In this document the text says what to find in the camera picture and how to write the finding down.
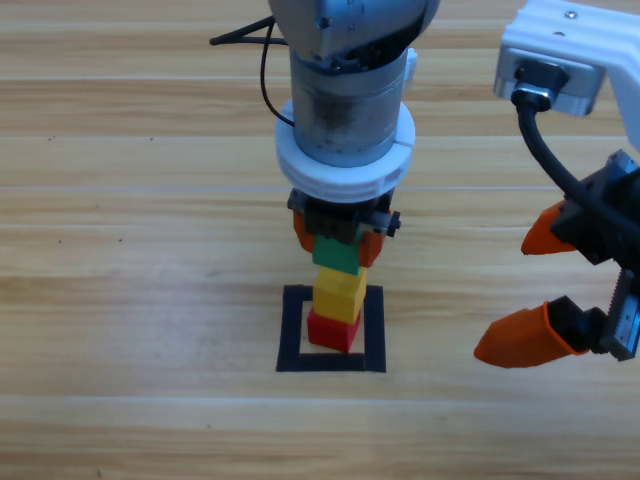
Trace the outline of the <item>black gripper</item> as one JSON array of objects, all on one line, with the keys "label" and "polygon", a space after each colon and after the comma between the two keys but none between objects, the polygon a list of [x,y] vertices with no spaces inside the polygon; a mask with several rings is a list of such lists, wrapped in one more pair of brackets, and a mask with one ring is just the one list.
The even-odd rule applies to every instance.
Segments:
[{"label": "black gripper", "polygon": [[[639,222],[639,166],[626,152],[611,154],[605,166],[582,183],[597,199]],[[513,369],[588,352],[609,353],[619,361],[635,357],[639,344],[639,242],[626,239],[618,228],[566,197],[539,215],[521,245],[524,255],[576,249],[593,265],[613,260],[621,267],[609,311],[583,310],[567,296],[522,309],[491,323],[474,350],[476,359]]]},{"label": "black gripper", "polygon": [[391,211],[394,190],[363,202],[335,203],[311,197],[293,188],[287,207],[293,212],[293,225],[301,247],[312,253],[315,235],[350,245],[361,233],[359,264],[371,268],[382,251],[386,236],[393,237],[401,227],[400,213]]}]

